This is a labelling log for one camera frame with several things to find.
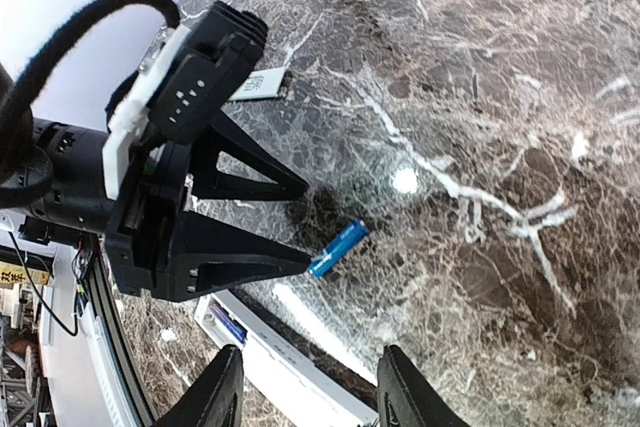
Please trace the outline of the blue battery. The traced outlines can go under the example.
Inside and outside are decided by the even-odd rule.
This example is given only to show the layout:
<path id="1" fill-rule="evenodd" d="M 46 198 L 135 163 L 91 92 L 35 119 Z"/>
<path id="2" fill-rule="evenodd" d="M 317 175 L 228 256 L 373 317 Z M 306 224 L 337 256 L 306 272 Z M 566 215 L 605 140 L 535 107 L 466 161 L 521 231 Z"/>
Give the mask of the blue battery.
<path id="1" fill-rule="evenodd" d="M 362 219 L 352 220 L 312 259 L 308 272 L 314 277 L 323 277 L 368 235 L 369 229 Z"/>
<path id="2" fill-rule="evenodd" d="M 240 344 L 244 344 L 246 342 L 246 328 L 233 318 L 219 302 L 213 300 L 209 304 L 209 311 L 215 321 L 223 327 L 232 338 Z"/>

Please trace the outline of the white battery cover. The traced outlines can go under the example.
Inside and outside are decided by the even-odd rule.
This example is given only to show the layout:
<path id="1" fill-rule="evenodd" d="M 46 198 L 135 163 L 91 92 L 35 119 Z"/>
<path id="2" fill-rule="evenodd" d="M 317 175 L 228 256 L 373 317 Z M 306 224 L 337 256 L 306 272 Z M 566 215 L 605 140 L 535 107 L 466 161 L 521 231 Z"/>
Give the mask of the white battery cover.
<path id="1" fill-rule="evenodd" d="M 228 101 L 272 100 L 282 97 L 286 90 L 286 67 L 259 70 L 252 72 Z"/>

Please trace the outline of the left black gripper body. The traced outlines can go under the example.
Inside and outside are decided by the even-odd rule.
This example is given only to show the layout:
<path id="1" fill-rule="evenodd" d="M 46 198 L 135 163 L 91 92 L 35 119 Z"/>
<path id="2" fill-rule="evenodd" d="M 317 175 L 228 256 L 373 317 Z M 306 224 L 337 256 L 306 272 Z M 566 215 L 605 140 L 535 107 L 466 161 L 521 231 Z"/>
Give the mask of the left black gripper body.
<path id="1" fill-rule="evenodd" d="M 123 294 L 139 296 L 147 290 L 171 302 L 200 296 L 191 269 L 176 267 L 170 257 L 187 198 L 191 151 L 169 142 L 155 156 L 142 149 L 131 156 L 104 230 L 105 253 Z"/>

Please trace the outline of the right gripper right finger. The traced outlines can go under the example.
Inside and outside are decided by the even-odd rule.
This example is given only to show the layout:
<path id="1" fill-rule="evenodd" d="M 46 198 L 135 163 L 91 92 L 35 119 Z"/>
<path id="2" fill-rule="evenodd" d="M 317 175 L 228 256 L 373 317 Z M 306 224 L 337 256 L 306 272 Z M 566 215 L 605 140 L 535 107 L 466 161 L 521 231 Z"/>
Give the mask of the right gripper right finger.
<path id="1" fill-rule="evenodd" d="M 377 381 L 380 426 L 469 427 L 399 346 L 384 347 Z"/>

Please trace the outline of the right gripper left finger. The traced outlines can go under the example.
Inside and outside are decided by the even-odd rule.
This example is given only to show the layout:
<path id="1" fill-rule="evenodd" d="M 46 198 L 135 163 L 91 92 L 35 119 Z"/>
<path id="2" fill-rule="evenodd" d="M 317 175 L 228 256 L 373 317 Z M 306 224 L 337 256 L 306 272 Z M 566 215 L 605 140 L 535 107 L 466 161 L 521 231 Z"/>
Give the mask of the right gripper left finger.
<path id="1" fill-rule="evenodd" d="M 225 345 L 179 401 L 152 426 L 240 426 L 243 388 L 241 350 Z"/>

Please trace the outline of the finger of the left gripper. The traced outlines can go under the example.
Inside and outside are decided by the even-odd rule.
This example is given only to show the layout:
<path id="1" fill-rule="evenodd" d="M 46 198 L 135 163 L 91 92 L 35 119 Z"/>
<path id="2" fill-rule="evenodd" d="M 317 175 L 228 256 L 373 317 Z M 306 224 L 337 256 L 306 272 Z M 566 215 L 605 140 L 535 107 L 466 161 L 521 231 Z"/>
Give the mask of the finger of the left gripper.
<path id="1" fill-rule="evenodd" d="M 305 252 L 195 212 L 178 215 L 167 258 L 169 300 L 303 274 L 311 263 Z"/>
<path id="2" fill-rule="evenodd" d="M 189 173 L 200 199 L 290 201 L 309 188 L 222 111 L 192 145 Z"/>

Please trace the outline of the white remote control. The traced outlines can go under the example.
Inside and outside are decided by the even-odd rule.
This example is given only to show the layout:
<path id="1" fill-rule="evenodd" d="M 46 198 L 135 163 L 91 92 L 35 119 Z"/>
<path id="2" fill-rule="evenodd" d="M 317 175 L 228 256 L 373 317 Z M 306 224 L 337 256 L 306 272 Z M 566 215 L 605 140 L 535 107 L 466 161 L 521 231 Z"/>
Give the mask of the white remote control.
<path id="1" fill-rule="evenodd" d="M 247 330 L 240 344 L 209 311 L 216 300 Z M 198 301 L 195 321 L 218 347 L 237 346 L 245 378 L 297 426 L 377 426 L 378 413 L 339 386 L 229 291 Z"/>

